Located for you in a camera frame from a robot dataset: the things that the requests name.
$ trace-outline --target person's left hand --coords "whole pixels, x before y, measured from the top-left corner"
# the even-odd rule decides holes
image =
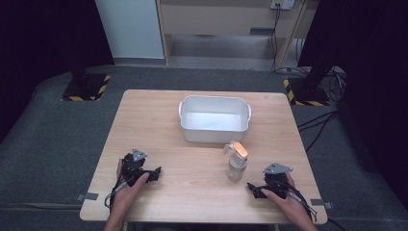
[[[122,169],[122,160],[119,159],[117,164],[116,175],[119,177],[120,170]],[[132,187],[125,185],[120,191],[115,194],[114,204],[112,205],[111,214],[108,217],[107,223],[105,225],[105,230],[120,230],[120,227],[128,213],[129,209],[132,207],[139,190],[146,183],[149,173],[146,172],[142,175],[135,185]]]

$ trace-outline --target white container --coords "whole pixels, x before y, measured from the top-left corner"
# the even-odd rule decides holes
[[[251,107],[237,97],[190,95],[179,116],[186,141],[229,143],[243,140]]]

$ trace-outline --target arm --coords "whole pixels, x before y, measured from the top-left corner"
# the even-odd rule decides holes
[[[294,187],[294,181],[289,173],[286,173],[288,182]],[[285,217],[302,231],[316,231],[318,230],[313,222],[310,220],[302,204],[291,196],[282,199],[274,192],[262,189],[262,193],[272,200],[285,214]]]
[[[119,160],[119,165],[117,167],[118,172],[120,172],[121,163],[121,160]],[[112,206],[111,213],[105,224],[105,231],[118,231],[121,229],[126,214],[132,207],[133,202],[135,201],[136,196],[139,193],[139,190],[141,189],[141,187],[143,187],[148,177],[149,173],[146,172],[138,179],[133,187],[129,187],[128,185],[126,185],[125,187],[123,187],[123,189],[116,193],[114,205]]]

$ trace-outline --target carpeted floor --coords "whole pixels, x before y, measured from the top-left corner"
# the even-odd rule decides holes
[[[101,230],[102,222],[86,222],[79,210],[10,208],[10,204],[56,203],[77,205],[85,193],[122,94],[128,89],[228,90],[285,92],[287,76],[268,71],[220,69],[172,69],[100,66],[89,70],[112,76],[98,101],[61,101],[71,76],[55,76],[39,84],[9,135],[0,144],[0,230]],[[292,106],[297,124],[336,110],[327,107]],[[301,132],[305,148],[319,126]],[[408,230],[408,213],[381,175],[368,173],[358,164],[340,120],[329,121],[307,152],[320,193],[334,208],[330,218],[345,230]],[[146,230],[155,224],[138,224]],[[183,229],[208,229],[183,225]],[[273,230],[273,225],[211,226],[218,230]],[[294,230],[279,225],[280,230]],[[340,230],[327,222],[319,230]]]

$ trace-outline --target power socket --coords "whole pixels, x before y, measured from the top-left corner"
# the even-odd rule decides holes
[[[271,0],[270,8],[281,10],[291,10],[293,8],[294,0]]]

